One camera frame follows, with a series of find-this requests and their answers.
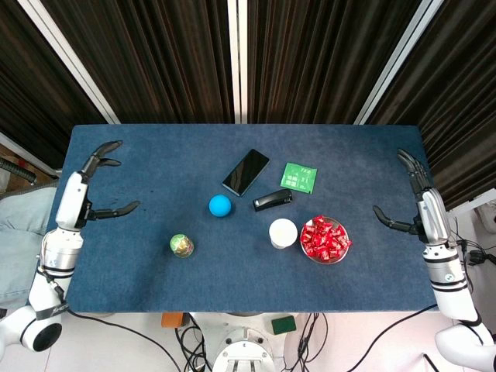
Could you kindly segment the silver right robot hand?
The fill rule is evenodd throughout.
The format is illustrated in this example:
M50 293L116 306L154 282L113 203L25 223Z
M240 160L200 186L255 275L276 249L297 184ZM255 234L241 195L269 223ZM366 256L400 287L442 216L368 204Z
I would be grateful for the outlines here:
M377 205L373 206L377 219L389 229L417 235L425 244L438 245L450 240L450 224L439 191L429 180L422 163L409 152L398 148L397 157L404 165L418 209L413 223L388 218Z

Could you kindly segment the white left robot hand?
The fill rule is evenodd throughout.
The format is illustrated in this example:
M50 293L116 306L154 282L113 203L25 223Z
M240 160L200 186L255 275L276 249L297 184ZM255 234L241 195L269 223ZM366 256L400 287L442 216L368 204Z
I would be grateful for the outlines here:
M132 201L117 209L93 210L92 202L88 199L89 181L97 168L121 165L120 161L105 157L107 153L121 145L121 140L103 143L88 157L83 167L69 177L56 214L56 224L60 229L80 232L86 226L87 221L128 215L140 205L139 201Z

